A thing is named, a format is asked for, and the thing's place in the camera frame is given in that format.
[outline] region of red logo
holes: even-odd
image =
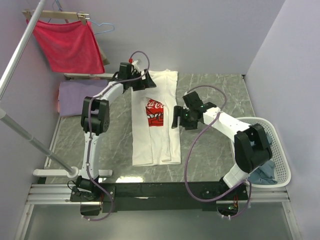
[[[149,127],[164,125],[164,105],[161,102],[150,99],[145,107]]]

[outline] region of laundry basket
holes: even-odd
[[[275,127],[267,120],[260,118],[260,117],[239,117],[238,120],[247,123],[247,124],[260,124],[266,133],[270,135],[272,138],[272,144],[271,144],[271,151],[272,151],[272,160],[275,163],[274,168],[274,178],[277,181],[277,184],[272,185],[259,185],[259,184],[252,184],[255,188],[280,188],[286,186],[290,180],[291,180],[291,172],[290,168],[287,162],[286,155],[284,153],[284,150],[281,146],[279,137],[277,135]],[[232,154],[233,154],[233,160],[235,161],[235,147],[232,141],[231,147],[232,147]]]

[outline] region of metal rod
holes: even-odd
[[[0,117],[0,120],[5,123],[8,127],[10,127],[12,130],[14,130],[17,134],[22,136],[24,139],[26,139],[31,145],[33,145],[35,148],[37,148],[40,152],[45,154],[48,158],[56,161],[58,164],[60,164],[61,167],[63,167],[68,173],[73,174],[75,170],[66,164],[60,157],[58,157],[56,154],[54,154],[50,149],[48,149],[43,143],[41,143],[38,139],[36,139],[33,135],[31,135],[27,130],[25,130],[22,126],[20,126],[18,123],[16,123],[15,120],[13,120],[10,116],[7,114]]]
[[[47,0],[40,0],[38,6],[36,7],[28,25],[26,26],[26,29],[20,39],[20,42],[18,43],[18,46],[16,47],[8,65],[6,66],[6,69],[4,70],[4,73],[0,79],[0,100],[2,99],[6,88],[8,86],[8,83],[18,65],[18,62],[21,58],[22,53],[25,50],[25,47],[28,43],[28,40],[36,26],[36,23],[41,15],[41,12],[43,11],[45,4]]]

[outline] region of gray table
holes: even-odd
[[[210,84],[221,88],[228,97],[224,109],[227,114],[237,117],[254,116],[254,111],[245,82],[239,74],[182,74],[178,75],[176,97],[183,105],[182,96],[192,87]],[[223,96],[217,91],[204,87],[197,89],[203,102],[221,106]],[[64,118],[54,152],[69,165],[81,168],[85,138],[80,117]],[[161,166],[132,166],[132,123],[131,92],[118,97],[110,108],[110,127],[100,152],[100,169],[112,169],[113,176],[108,182],[182,182],[187,152],[197,134],[205,127],[199,123],[197,130],[180,129],[181,164]],[[233,166],[229,139],[215,129],[209,129],[198,140],[193,149],[189,166],[189,181],[218,181]],[[52,162],[51,169],[59,169]],[[66,183],[66,178],[48,178],[46,183]]]

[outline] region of folded purple towel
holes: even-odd
[[[108,85],[108,80],[63,81],[59,87],[60,116],[81,115],[85,97],[93,97]]]

